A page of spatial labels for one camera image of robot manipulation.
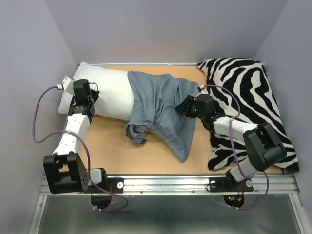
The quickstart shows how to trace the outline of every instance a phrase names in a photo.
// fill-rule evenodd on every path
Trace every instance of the connector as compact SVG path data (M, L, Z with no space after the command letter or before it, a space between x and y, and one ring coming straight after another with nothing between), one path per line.
M65 92L68 92L71 95L74 95L74 80L70 79L68 76L65 76L62 82L62 86Z

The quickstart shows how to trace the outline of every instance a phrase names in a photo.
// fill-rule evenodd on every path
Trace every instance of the wooden surface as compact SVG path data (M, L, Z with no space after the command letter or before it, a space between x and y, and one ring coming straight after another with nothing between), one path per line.
M131 66L107 67L127 71L142 71L150 74L170 73L176 78L186 78L199 85L206 82L203 72L194 66ZM210 133L196 121L190 155L182 163L170 147L156 134L150 133L143 146L134 145L125 135L121 120L94 116L84 141L91 155L91 167L103 167L109 174L200 174L224 173L231 167L209 171L208 157L211 154ZM85 151L81 149L81 158L87 165ZM280 173L276 167L269 173Z

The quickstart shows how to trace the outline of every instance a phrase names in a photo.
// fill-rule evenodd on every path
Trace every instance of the black and white striped fabric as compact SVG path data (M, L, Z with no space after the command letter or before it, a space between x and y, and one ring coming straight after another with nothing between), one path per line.
M223 86L234 94L241 108L238 120L247 123L270 123L287 150L287 157L276 164L280 168L299 171L298 158L294 147L286 135L275 97L269 85L264 66L259 61L244 58L217 58L197 64L207 75L207 84ZM232 97L220 88L207 88L208 93L216 101L217 111L229 117L238 113L237 105ZM234 162L230 138L219 134L211 134L213 153L208 160L210 170L219 169ZM238 159L247 157L245 145L235 140L234 145Z

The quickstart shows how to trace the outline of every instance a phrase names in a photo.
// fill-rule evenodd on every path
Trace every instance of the gray wall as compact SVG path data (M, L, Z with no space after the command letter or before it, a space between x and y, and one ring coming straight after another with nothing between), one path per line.
M312 223L312 1L289 0L262 45L264 62L286 132L299 157L300 199Z
M72 75L76 61L42 0L0 2L0 233L28 233L43 175L43 157L57 137L32 141L39 95ZM47 94L37 135L63 126L57 114L61 93Z
M45 0L77 62L254 57L287 0Z

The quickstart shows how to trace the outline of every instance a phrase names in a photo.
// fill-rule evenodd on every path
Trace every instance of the cloth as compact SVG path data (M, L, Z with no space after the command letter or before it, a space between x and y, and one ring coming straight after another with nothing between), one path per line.
M126 135L134 143L144 145L147 128L162 138L184 162L190 153L195 119L178 114L175 107L187 95L197 94L198 84L170 74L151 75L128 72L135 99Z
M287 151L286 158L275 166L299 171L297 153L286 134L263 64L245 58L215 58L201 62L197 67L207 76L207 84L222 86L233 93L241 109L237 120L256 124L267 122L272 125ZM207 90L215 101L217 112L229 117L238 114L237 105L228 93L215 87L208 87ZM229 137L211 133L210 143L213 149L208 160L210 170L220 169L234 162ZM234 146L238 160L244 160L247 157L245 144L234 140Z

